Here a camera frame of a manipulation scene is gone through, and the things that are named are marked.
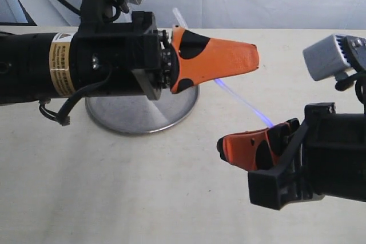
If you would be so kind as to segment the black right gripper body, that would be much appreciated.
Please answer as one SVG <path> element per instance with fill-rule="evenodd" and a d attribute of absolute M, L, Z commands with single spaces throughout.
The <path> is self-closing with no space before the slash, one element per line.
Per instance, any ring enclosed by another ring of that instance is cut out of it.
<path fill-rule="evenodd" d="M 365 201 L 365 114 L 312 103 L 278 163 L 248 173 L 251 203 L 318 201 L 325 196 Z"/>

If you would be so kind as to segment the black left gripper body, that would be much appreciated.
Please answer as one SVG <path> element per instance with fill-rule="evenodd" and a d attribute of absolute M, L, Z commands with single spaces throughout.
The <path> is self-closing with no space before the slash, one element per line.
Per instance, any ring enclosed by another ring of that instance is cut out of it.
<path fill-rule="evenodd" d="M 151 11 L 134 11 L 129 23 L 82 22 L 70 49 L 75 94 L 158 100 L 164 88 L 164 40 Z"/>

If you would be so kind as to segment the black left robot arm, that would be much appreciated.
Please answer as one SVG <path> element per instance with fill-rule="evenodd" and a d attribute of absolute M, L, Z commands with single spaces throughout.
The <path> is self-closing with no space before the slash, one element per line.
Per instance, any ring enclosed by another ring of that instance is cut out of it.
<path fill-rule="evenodd" d="M 217 78 L 253 72 L 252 43 L 210 38 L 179 25 L 168 34 L 151 12 L 129 23 L 81 25 L 75 32 L 1 38 L 1 104 L 53 98 L 179 94 Z"/>

